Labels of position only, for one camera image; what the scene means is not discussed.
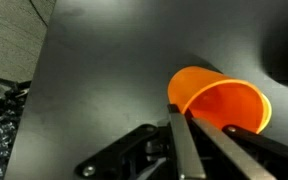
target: metal rod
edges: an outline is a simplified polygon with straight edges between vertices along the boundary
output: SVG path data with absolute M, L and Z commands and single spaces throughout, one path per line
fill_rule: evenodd
M 266 169 L 258 164 L 226 134 L 205 120 L 193 118 L 193 122 L 211 139 L 226 157 L 251 180 L 275 179 Z
M 180 113 L 171 113 L 170 122 L 177 155 L 179 179 L 206 179 L 185 117 Z

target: screw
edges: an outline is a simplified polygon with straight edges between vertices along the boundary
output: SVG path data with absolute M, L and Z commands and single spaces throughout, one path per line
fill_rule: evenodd
M 234 127 L 228 127 L 227 128 L 229 131 L 231 131 L 231 132 L 235 132 L 236 131 L 236 129 L 234 128 Z
M 93 167 L 93 166 L 87 166 L 86 168 L 84 168 L 84 170 L 83 170 L 83 175 L 84 175 L 85 177 L 92 176 L 93 174 L 95 174 L 95 167 Z
M 185 175 L 184 175 L 184 174 L 181 174 L 180 180 L 184 180 L 184 179 L 185 179 Z

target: gray table surface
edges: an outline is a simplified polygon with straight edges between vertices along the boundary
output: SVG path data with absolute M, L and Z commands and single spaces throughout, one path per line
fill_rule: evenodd
M 258 86 L 273 105 L 263 134 L 288 145 L 288 86 L 264 68 L 286 34 L 288 0 L 58 0 L 6 179 L 72 179 L 79 162 L 165 120 L 168 82 L 187 65 Z

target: plastic cup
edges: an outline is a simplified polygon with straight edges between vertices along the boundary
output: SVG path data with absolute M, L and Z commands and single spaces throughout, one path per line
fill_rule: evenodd
M 168 97 L 182 114 L 190 110 L 219 129 L 231 124 L 259 133 L 272 114 L 269 100 L 253 84 L 196 66 L 172 77 Z

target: cable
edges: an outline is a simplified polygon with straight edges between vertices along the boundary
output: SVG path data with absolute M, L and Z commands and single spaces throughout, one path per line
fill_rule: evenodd
M 38 10 L 37 10 L 35 4 L 33 3 L 33 1 L 32 1 L 32 0 L 29 0 L 29 1 L 30 1 L 30 4 L 32 5 L 34 11 L 36 12 L 36 15 L 40 18 L 40 20 L 43 22 L 43 24 L 47 27 L 48 24 L 47 24 L 46 21 L 43 19 L 43 17 L 41 16 L 41 14 L 38 12 Z

